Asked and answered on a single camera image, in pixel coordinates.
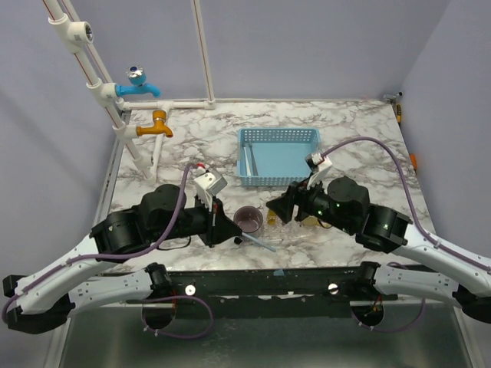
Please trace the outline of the blue tap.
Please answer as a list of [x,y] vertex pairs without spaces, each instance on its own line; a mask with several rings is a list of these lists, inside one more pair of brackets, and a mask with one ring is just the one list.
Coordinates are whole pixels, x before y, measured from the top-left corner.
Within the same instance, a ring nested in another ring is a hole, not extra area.
[[124,86],[117,84],[115,91],[118,97],[151,94],[153,97],[157,98],[161,95],[161,91],[158,87],[147,82],[145,70],[140,65],[132,65],[128,67],[126,74],[130,85]]

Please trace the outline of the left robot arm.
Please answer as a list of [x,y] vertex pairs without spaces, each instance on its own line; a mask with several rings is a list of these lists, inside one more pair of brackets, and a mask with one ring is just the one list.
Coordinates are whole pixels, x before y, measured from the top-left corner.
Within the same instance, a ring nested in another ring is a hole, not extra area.
[[42,334],[69,317],[116,301],[165,301],[175,288],[164,265],[152,263],[123,277],[99,274],[143,256],[164,241],[197,236],[210,248],[242,234],[223,211],[222,202],[200,199],[187,208],[182,188],[165,184],[143,196],[140,204],[113,212],[66,255],[35,274],[3,280],[8,298],[2,321],[11,330]]

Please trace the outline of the orange clip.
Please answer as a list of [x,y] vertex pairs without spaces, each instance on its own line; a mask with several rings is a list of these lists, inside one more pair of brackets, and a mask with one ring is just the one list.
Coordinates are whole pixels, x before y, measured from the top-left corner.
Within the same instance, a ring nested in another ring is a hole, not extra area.
[[412,164],[414,170],[417,171],[417,167],[418,167],[418,165],[417,165],[417,158],[412,153],[410,154],[410,161],[411,161],[411,164]]

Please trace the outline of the clear textured glass tray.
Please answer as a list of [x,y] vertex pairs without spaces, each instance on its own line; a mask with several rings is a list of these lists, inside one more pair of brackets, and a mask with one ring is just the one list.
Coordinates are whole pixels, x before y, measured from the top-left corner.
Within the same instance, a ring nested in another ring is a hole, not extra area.
[[266,222],[262,228],[260,238],[272,244],[280,242],[289,242],[291,240],[303,239],[308,237],[308,232],[301,227],[297,222],[289,222],[285,224],[279,219],[274,224]]

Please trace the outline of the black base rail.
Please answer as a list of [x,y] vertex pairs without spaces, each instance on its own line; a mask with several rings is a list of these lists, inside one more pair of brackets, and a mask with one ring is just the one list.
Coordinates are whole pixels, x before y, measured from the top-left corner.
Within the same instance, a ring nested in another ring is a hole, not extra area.
[[182,295],[192,285],[216,319],[349,318],[352,301],[380,295],[374,287],[379,268],[364,261],[357,267],[171,271],[163,293]]

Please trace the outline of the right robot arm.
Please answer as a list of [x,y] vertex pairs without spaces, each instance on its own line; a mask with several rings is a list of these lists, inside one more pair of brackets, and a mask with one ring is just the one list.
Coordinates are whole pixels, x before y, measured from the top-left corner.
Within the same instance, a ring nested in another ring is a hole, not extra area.
[[328,186],[293,182],[266,203],[284,223],[314,216],[372,251],[394,254],[427,271],[368,265],[353,281],[354,294],[368,301],[377,294],[405,294],[447,302],[483,323],[490,322],[490,259],[431,234],[408,216],[371,203],[366,187],[343,176]]

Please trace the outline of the light blue perforated basket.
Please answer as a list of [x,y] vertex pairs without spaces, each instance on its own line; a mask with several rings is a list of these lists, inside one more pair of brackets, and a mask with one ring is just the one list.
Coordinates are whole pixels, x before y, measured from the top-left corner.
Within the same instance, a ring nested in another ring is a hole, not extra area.
[[[237,136],[237,174],[243,187],[285,187],[310,173],[305,157],[318,150],[316,128],[241,128]],[[248,143],[254,174],[246,175],[242,144]]]

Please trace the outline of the yellow clamp tool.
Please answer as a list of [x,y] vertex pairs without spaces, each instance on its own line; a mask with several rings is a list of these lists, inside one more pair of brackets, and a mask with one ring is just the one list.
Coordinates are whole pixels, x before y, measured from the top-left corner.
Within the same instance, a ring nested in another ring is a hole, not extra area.
[[383,100],[388,102],[394,110],[394,114],[397,120],[397,124],[400,126],[402,123],[402,106],[400,101],[403,97],[403,92],[399,91],[396,94],[384,94]]

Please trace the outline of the light blue toothbrush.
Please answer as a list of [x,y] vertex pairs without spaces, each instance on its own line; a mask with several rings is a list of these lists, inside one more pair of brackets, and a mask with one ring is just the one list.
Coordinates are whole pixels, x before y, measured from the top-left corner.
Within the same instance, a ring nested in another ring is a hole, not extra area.
[[274,247],[272,247],[271,245],[267,245],[267,244],[266,244],[266,243],[264,243],[263,241],[261,241],[261,240],[259,240],[259,239],[255,238],[254,236],[251,236],[251,235],[250,235],[250,234],[248,234],[248,233],[243,232],[243,233],[242,233],[242,237],[243,237],[244,239],[247,239],[247,240],[251,241],[252,243],[254,243],[254,244],[256,244],[256,245],[258,245],[258,246],[262,247],[262,248],[265,248],[265,249],[267,249],[267,250],[271,251],[271,252],[276,252],[276,249],[275,249]]

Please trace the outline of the white pvc pipe frame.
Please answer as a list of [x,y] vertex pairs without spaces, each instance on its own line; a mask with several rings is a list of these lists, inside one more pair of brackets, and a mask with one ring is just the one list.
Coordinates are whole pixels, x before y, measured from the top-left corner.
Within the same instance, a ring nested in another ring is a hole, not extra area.
[[137,126],[125,123],[121,114],[132,110],[165,110],[168,118],[172,110],[216,108],[200,2],[192,1],[191,5],[203,63],[207,98],[197,101],[161,100],[160,97],[155,98],[151,94],[118,97],[115,91],[117,84],[112,81],[94,46],[91,25],[80,20],[70,1],[44,1],[43,5],[48,13],[48,23],[80,67],[87,89],[109,116],[117,142],[126,147],[134,166],[143,173],[145,180],[154,184],[157,180],[157,168],[165,136],[163,134],[137,136]]

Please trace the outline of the orange tap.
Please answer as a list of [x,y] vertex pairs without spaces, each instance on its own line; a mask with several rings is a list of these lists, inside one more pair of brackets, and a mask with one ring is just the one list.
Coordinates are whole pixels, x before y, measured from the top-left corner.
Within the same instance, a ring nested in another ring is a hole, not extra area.
[[155,110],[152,112],[152,126],[137,126],[137,136],[163,134],[167,138],[173,137],[173,131],[166,125],[167,112],[165,110]]

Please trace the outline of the yellow mug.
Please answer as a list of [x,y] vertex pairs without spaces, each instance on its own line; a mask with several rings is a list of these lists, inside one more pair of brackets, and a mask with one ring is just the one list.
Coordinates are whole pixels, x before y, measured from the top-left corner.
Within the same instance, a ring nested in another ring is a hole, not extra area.
[[317,218],[314,216],[309,216],[302,221],[300,221],[300,226],[307,226],[307,227],[312,227],[312,226],[321,226],[323,227],[324,224],[320,222]]

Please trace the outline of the purple mug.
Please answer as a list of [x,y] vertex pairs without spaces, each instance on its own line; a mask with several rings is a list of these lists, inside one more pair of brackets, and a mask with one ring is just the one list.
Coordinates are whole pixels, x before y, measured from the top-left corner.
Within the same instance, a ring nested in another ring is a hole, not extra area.
[[253,206],[243,206],[238,209],[233,221],[247,234],[257,232],[263,224],[263,216],[261,211]]

